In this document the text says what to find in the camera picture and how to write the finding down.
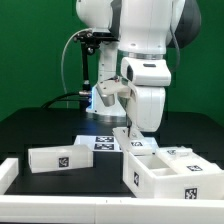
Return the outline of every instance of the table surface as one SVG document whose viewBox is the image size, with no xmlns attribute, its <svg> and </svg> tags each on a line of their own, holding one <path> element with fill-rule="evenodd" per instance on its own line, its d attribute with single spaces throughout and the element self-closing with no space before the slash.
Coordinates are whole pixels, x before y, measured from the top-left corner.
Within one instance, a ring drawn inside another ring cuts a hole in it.
<svg viewBox="0 0 224 224">
<path fill-rule="evenodd" d="M 75 109 L 24 108 L 0 122 L 0 161 L 19 158 L 20 174 L 6 194 L 133 196 L 122 181 L 122 153 L 94 152 L 94 167 L 32 174 L 29 148 L 72 145 L 77 135 L 112 135 L 112 124 Z M 197 113 L 164 112 L 153 136 L 160 147 L 190 147 L 224 168 L 224 128 Z"/>
</svg>

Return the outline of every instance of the white container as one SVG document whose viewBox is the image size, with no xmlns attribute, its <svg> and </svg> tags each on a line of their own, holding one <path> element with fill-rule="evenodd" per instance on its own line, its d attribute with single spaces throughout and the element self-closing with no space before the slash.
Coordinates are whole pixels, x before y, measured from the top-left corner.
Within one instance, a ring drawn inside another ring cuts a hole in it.
<svg viewBox="0 0 224 224">
<path fill-rule="evenodd" d="M 165 157 L 165 152 L 176 149 L 178 150 L 178 148 L 161 151 L 158 149 L 155 155 L 144 156 L 134 156 L 131 152 L 124 153 L 123 180 L 135 196 L 165 199 L 223 199 L 224 172 L 216 164 L 196 156 L 192 150 L 189 150 L 189 156 L 194 157 L 193 160 L 187 157 L 170 160 Z"/>
<path fill-rule="evenodd" d="M 29 149 L 32 173 L 93 167 L 93 152 L 86 145 Z"/>
</svg>

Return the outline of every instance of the open white box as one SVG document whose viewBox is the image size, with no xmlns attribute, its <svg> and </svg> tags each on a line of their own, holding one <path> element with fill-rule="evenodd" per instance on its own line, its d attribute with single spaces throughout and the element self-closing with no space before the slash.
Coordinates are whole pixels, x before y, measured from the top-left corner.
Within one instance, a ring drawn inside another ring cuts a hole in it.
<svg viewBox="0 0 224 224">
<path fill-rule="evenodd" d="M 168 153 L 178 150 L 185 156 L 177 158 Z M 224 172 L 191 149 L 164 148 L 157 149 L 156 154 L 141 156 L 124 152 L 123 166 L 123 180 L 138 198 L 221 200 L 224 197 Z"/>
</svg>

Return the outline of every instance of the cable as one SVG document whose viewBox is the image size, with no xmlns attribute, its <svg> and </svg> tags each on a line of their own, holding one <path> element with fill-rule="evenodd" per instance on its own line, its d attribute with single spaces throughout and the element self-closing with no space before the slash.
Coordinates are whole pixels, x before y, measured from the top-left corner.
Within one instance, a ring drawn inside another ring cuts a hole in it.
<svg viewBox="0 0 224 224">
<path fill-rule="evenodd" d="M 51 104 L 63 99 L 63 98 L 66 98 L 66 97 L 69 97 L 69 96 L 79 96 L 79 93 L 77 92 L 70 92 L 70 93 L 66 93 L 66 94 L 63 94 L 61 96 L 58 96 L 56 98 L 54 98 L 53 100 L 50 100 L 48 102 L 46 102 L 45 104 L 43 104 L 41 106 L 41 108 L 48 108 Z"/>
<path fill-rule="evenodd" d="M 64 61 L 65 61 L 65 54 L 66 54 L 66 51 L 67 51 L 67 48 L 68 48 L 68 45 L 70 44 L 70 42 L 72 41 L 72 39 L 80 32 L 83 32 L 83 31 L 87 31 L 87 30 L 90 30 L 89 28 L 88 29 L 83 29 L 83 30 L 80 30 L 74 34 L 72 34 L 72 36 L 68 39 L 67 43 L 65 44 L 65 47 L 63 49 L 63 53 L 62 53 L 62 56 L 61 56 L 61 80 L 62 80 L 62 85 L 63 85 L 63 89 L 64 89 L 64 93 L 67 94 L 67 87 L 66 87 L 66 83 L 65 83 L 65 76 L 64 76 Z"/>
<path fill-rule="evenodd" d="M 172 38 L 173 38 L 173 43 L 174 43 L 174 46 L 175 46 L 175 49 L 176 49 L 176 54 L 177 54 L 177 56 L 176 56 L 176 65 L 172 69 L 170 69 L 170 72 L 173 73 L 180 66 L 180 48 L 179 48 L 176 36 L 175 36 L 175 34 L 173 32 L 172 26 L 170 26 L 170 32 L 171 32 L 171 35 L 172 35 Z"/>
</svg>

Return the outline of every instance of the green wall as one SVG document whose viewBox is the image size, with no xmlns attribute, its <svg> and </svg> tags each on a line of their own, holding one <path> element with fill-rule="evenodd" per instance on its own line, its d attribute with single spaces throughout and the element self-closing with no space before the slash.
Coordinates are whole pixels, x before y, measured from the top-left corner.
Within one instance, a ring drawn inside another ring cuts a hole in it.
<svg viewBox="0 0 224 224">
<path fill-rule="evenodd" d="M 201 33 L 181 50 L 181 66 L 167 90 L 166 108 L 204 113 L 224 125 L 224 1 L 198 4 Z M 63 94 L 61 53 L 68 38 L 83 27 L 75 0 L 0 0 L 0 120 Z M 172 65 L 174 51 L 169 50 L 167 57 Z M 80 45 L 71 44 L 65 60 L 69 91 L 81 87 L 81 70 Z M 96 56 L 90 58 L 90 75 L 94 84 Z"/>
</svg>

